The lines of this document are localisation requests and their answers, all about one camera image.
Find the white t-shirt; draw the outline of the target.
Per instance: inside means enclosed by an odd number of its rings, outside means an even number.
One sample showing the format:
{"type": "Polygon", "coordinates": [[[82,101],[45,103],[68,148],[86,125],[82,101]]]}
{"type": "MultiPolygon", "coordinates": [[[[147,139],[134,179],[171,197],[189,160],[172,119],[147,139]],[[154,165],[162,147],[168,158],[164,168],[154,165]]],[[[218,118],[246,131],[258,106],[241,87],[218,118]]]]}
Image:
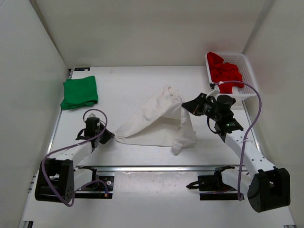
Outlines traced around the white t-shirt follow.
{"type": "Polygon", "coordinates": [[[115,139],[130,145],[171,147],[178,155],[196,141],[190,114],[182,103],[173,87],[164,87],[116,130],[115,139]]]}

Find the green t-shirt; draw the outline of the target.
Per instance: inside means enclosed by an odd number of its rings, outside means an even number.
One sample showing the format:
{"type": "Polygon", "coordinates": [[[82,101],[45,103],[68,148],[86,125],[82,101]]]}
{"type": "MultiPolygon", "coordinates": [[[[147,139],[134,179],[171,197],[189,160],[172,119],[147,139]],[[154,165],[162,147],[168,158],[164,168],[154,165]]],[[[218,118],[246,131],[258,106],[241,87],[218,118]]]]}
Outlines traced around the green t-shirt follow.
{"type": "Polygon", "coordinates": [[[81,79],[67,79],[63,83],[64,99],[60,104],[62,110],[92,107],[98,103],[95,76],[81,79]]]}

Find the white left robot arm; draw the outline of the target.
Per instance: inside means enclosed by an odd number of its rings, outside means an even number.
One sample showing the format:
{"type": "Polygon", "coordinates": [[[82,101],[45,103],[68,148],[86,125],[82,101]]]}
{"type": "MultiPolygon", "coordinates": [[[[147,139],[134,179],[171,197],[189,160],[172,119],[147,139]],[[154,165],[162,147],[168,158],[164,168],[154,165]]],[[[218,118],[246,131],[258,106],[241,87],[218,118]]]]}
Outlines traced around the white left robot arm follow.
{"type": "Polygon", "coordinates": [[[100,179],[96,169],[77,165],[92,154],[98,145],[113,139],[114,133],[107,130],[107,122],[97,117],[88,117],[84,122],[85,128],[78,132],[75,144],[57,149],[41,161],[35,189],[36,200],[71,207],[75,200],[75,189],[98,188],[100,179]]]}

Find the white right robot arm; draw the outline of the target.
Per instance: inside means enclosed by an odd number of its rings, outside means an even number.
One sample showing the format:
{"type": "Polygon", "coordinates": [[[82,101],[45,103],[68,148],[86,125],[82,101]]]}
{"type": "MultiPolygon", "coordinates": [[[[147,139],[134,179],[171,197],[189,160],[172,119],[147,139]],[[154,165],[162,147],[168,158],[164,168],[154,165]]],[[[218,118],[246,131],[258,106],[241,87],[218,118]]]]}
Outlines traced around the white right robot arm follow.
{"type": "Polygon", "coordinates": [[[290,175],[267,160],[245,135],[244,128],[231,111],[236,100],[228,95],[217,98],[201,93],[181,106],[195,116],[205,115],[215,122],[215,134],[239,157],[249,173],[239,174],[233,166],[217,167],[212,176],[200,176],[200,191],[222,193],[224,189],[239,190],[254,211],[260,213],[290,205],[290,175]]]}

